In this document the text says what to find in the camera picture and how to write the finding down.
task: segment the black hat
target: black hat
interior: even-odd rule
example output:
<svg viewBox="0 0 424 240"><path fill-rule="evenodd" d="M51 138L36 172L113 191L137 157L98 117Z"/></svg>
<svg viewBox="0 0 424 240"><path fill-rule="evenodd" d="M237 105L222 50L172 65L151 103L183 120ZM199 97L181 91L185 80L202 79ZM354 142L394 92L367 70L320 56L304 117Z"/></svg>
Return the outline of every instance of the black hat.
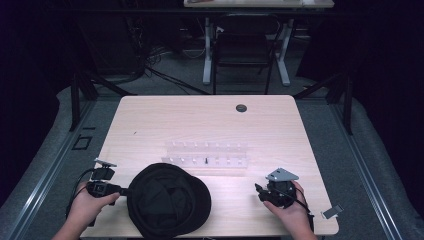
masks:
<svg viewBox="0 0 424 240"><path fill-rule="evenodd" d="M211 211L206 185L181 168L155 163L131 182L128 214L146 239L170 239L201 227Z"/></svg>

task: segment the hand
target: hand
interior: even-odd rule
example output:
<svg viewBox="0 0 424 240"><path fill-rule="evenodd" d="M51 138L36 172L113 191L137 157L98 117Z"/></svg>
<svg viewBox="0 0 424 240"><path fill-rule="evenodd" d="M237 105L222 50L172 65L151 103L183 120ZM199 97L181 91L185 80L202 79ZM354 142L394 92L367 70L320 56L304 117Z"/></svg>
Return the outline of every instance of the hand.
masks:
<svg viewBox="0 0 424 240"><path fill-rule="evenodd" d="M302 193L304 192L299 183L295 181L292 182L297 189ZM302 193L296 191L296 196L300 202L305 204L306 202ZM317 239L309 226L306 209L299 203L294 202L293 205L285 209L276 207L268 201L264 201L264 205L281 220L284 227L294 239Z"/></svg>
<svg viewBox="0 0 424 240"><path fill-rule="evenodd" d="M119 198L119 193L114 193L101 198L91 196L85 188L87 182L79 185L77 196L75 197L68 218L59 232L53 239L78 239L87 226L102 211L102 208L115 202Z"/></svg>

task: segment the wooden table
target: wooden table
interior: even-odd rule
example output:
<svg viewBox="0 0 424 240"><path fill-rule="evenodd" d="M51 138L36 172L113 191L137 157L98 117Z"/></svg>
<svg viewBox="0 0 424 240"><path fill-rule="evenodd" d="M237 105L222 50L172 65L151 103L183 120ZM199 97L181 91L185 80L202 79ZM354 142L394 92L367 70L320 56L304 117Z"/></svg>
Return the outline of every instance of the wooden table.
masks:
<svg viewBox="0 0 424 240"><path fill-rule="evenodd" d="M244 104L247 111L238 112ZM336 219L321 217L331 204L291 96L131 96L117 109L99 159L118 166L111 183L128 187L145 167L167 155L166 142L247 143L247 168L185 168L212 196L209 219L187 237L286 235L259 201L254 184L282 167L297 176L316 216L315 233L333 235ZM106 206L83 237L140 237L128 217L126 197Z"/></svg>

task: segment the black device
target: black device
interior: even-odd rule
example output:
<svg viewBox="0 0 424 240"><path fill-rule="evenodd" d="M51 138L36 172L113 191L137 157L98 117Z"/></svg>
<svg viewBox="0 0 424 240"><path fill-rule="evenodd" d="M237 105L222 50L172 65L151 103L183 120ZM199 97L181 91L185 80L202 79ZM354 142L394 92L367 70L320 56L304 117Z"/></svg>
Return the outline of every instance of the black device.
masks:
<svg viewBox="0 0 424 240"><path fill-rule="evenodd" d="M308 208L308 204L302 203L297 199L296 191L299 191L293 184L292 180L298 180L299 177L291 172L284 170L283 168L277 168L272 173L265 177L269 180L267 189L262 188L259 184L255 183L256 191L259 193L259 200L268 201L274 206L288 208L294 202L299 203L306 210L306 214L309 220L309 226L314 231L314 215Z"/></svg>
<svg viewBox="0 0 424 240"><path fill-rule="evenodd" d="M79 192L75 193L78 187L78 184L81 181L81 179L84 177L84 175L87 173L91 172L91 177L90 177L90 181L87 183L85 188L87 189L87 192L95 198L101 198L116 192L118 192L121 196L128 196L131 193L131 191L128 190L127 188L122 188L121 186L104 182L104 181L108 181L112 179L113 175L115 174L115 171L112 170L110 167L116 167L115 164L101 161L98 158L96 158L94 161L101 164L102 167L96 168L96 169L91 168L81 174L78 181L75 183L74 189L72 191L71 199L69 200L69 204L66 208L66 217L68 217L68 214L69 214L69 211L71 210L71 206L74 199L79 194ZM89 227L94 226L95 221L96 219L94 219L93 222L90 223Z"/></svg>

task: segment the black cable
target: black cable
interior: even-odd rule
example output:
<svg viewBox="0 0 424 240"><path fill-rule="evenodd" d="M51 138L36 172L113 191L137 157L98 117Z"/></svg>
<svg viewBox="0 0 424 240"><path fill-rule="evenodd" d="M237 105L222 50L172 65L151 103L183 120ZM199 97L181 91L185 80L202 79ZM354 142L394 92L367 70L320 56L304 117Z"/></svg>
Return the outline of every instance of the black cable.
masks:
<svg viewBox="0 0 424 240"><path fill-rule="evenodd" d="M165 50L164 47L152 48L150 55L146 58L146 65L150 67L159 63L162 60L161 54L165 53Z"/></svg>
<svg viewBox="0 0 424 240"><path fill-rule="evenodd" d="M300 206L302 206L302 207L306 210L306 212L307 212L308 214L309 214L309 213L311 213L311 211L310 211L310 210L309 210L309 208L308 208L308 203L306 202L305 195L303 195L302 191L300 191L299 189L297 189L297 188L295 188L295 189L296 189L297 191L299 191L299 192L302 194L303 200L305 200L305 204L304 204L304 203L302 203L301 201L297 200L296 198L294 198L294 197L292 197L292 196L288 195L287 193L285 193L285 192L281 192L280 190L278 190L278 189L276 189L276 188L273 188L272 190L274 190L274 191L276 191L276 192L278 192L278 193L281 193L281 194L283 194L284 196L286 196L286 197L290 198L291 200L293 200L293 201L295 201L295 202L299 203L299 204L300 204Z"/></svg>
<svg viewBox="0 0 424 240"><path fill-rule="evenodd" d="M179 80L177 78L171 77L171 76L166 75L164 73L158 72L157 70L154 70L151 67L146 66L146 69L149 70L152 74L154 74L154 75L156 75L156 76L158 76L158 77L160 77L160 78L162 78L162 79L164 79L168 82L174 83L177 86L186 87L186 88L189 88L191 90L194 90L194 91L199 92L199 93L204 94L204 95L210 95L210 93L208 93L208 92L205 92L205 91L203 91L199 88L193 87L193 86L189 85L188 83L186 83L182 80Z"/></svg>
<svg viewBox="0 0 424 240"><path fill-rule="evenodd" d="M74 196L74 199L72 199L72 201L74 201L75 200L75 198L77 198L77 196L78 196L78 194L80 194L81 192L82 192L82 190L84 190L84 189L86 189L87 188L87 186L84 186L83 188L81 188L76 194L75 194L75 196Z"/></svg>
<svg viewBox="0 0 424 240"><path fill-rule="evenodd" d="M203 27L202 27L202 24L199 21L199 18L196 18L196 21L197 21L197 24L199 25L199 27L200 27L200 29L203 33L203 37L205 37L205 31L203 30ZM205 51L206 51L206 46L204 46L202 52L200 54L196 55L196 56L190 56L189 54L187 54L187 50L185 50L185 49L182 50L182 53L184 53L184 55L187 56L188 58L198 58L198 57L202 56L205 53Z"/></svg>
<svg viewBox="0 0 424 240"><path fill-rule="evenodd" d="M65 214L65 217L67 218L68 217L68 214L69 214L69 211L71 210L71 206L72 206L72 203L74 202L74 199L75 199L75 197L76 197L76 195L75 195L75 191L77 190L77 187L78 187L78 185L79 185L79 183L81 182L81 179L87 174L87 173L89 173L89 172L93 172L94 171L94 168L90 168L90 169L88 169L88 170L85 170L80 176L79 176L79 178L78 178L78 180L75 182L75 184L74 184L74 188L72 189L72 193L71 193L71 197L69 198L69 203L68 203L68 206L66 207L66 214Z"/></svg>

